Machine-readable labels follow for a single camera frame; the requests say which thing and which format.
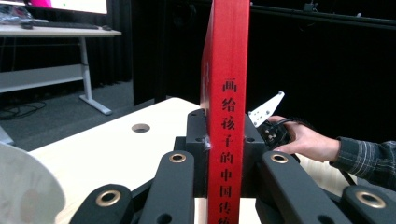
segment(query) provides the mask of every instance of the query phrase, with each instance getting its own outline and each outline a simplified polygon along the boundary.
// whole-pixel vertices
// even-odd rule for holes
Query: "black cable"
[[[40,106],[36,105],[17,105],[14,107],[6,108],[0,111],[0,120],[11,120],[11,119],[22,119],[27,116],[34,114],[37,110],[44,108],[47,104],[44,102],[36,102],[34,104],[41,104]],[[22,108],[29,108],[29,110],[22,112]]]

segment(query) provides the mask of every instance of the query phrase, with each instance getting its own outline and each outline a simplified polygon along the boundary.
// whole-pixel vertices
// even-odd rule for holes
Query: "white desk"
[[[33,30],[22,29],[19,25],[0,25],[1,37],[72,37],[79,39],[81,64],[49,68],[29,69],[0,73],[0,93],[29,88],[83,80],[84,93],[80,99],[92,105],[102,113],[109,115],[111,110],[92,99],[92,88],[88,56],[85,44],[86,37],[114,37],[121,35],[118,31],[89,29],[64,29],[34,27]],[[13,144],[12,139],[0,126],[0,141]]]
[[[68,223],[84,199],[103,185],[133,190],[154,177],[163,154],[173,150],[175,137],[186,136],[187,115],[198,108],[172,98],[30,152],[64,190],[65,208],[56,223]],[[142,123],[150,127],[148,132],[132,131]],[[205,220],[200,215],[202,202],[196,200],[195,223]],[[240,223],[260,223],[254,203],[255,199],[241,200]]]

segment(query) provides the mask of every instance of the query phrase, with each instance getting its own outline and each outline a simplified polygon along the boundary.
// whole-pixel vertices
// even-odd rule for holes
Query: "desk leg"
[[[0,142],[5,144],[14,145],[14,141],[11,137],[4,131],[4,129],[0,126]]]
[[[85,101],[87,104],[95,107],[100,112],[104,113],[105,115],[110,115],[112,111],[107,107],[99,104],[95,100],[92,99],[92,88],[91,88],[91,78],[90,78],[90,67],[88,66],[88,57],[87,57],[87,47],[85,44],[85,38],[79,38],[79,48],[81,51],[81,63],[82,63],[82,77],[84,82],[84,95],[80,95],[79,98]]]

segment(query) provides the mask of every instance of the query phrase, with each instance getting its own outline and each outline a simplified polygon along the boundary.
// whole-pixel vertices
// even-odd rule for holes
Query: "black wall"
[[[140,5],[138,15],[146,15],[144,21],[137,16],[133,20],[135,101],[161,101],[170,95],[198,104],[210,2],[190,1],[192,10],[185,1],[167,1],[167,7],[158,5],[159,10],[153,10],[150,6],[159,2],[134,1]],[[287,6],[286,1],[267,3]],[[393,19],[391,3],[348,3],[320,3],[318,10],[322,6],[326,12]],[[303,4],[289,8],[299,9]],[[331,137],[394,139],[390,127],[396,123],[395,37],[396,31],[390,29],[251,12],[246,110],[284,91],[278,115],[307,119]]]

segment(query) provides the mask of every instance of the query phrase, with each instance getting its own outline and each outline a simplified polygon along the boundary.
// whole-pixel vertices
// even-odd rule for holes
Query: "computer monitor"
[[[0,1],[0,4],[3,5],[12,5],[12,6],[24,6],[25,3],[23,0],[7,0],[7,1]]]
[[[107,0],[25,0],[28,7],[107,14]]]

